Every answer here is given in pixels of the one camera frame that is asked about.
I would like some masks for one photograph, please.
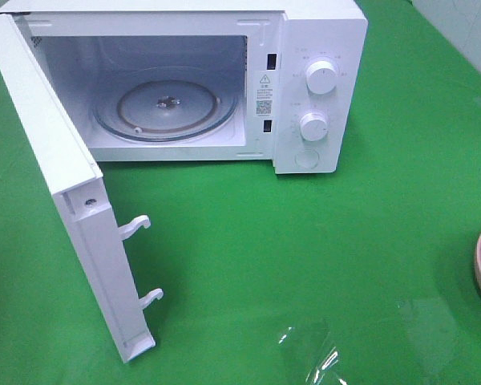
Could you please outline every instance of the green surface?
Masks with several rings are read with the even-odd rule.
[[[481,76],[408,2],[360,3],[336,173],[100,165],[118,222],[152,219],[140,293],[166,293],[126,365],[0,76],[0,384],[295,385],[335,352],[322,384],[481,384]]]

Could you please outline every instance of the microwave oven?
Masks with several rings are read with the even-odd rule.
[[[0,72],[124,362],[155,346],[97,161],[338,162],[367,21],[352,0],[10,0]]]

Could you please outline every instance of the control knob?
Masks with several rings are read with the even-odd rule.
[[[310,112],[301,118],[299,128],[303,139],[309,142],[321,140],[328,133],[328,118],[323,114]]]
[[[306,84],[314,94],[326,94],[337,85],[337,68],[328,60],[312,63],[306,69]]]

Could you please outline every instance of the turntable plate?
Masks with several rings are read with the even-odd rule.
[[[170,141],[200,135],[225,122],[236,92],[215,74],[162,67],[109,76],[93,115],[102,127],[130,140]]]

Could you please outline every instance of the microwave door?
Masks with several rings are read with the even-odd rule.
[[[28,27],[0,14],[0,72],[41,168],[46,185],[91,284],[124,362],[155,346],[143,308],[162,297],[139,298],[123,240],[141,216],[118,227],[103,175],[55,94],[29,44]]]

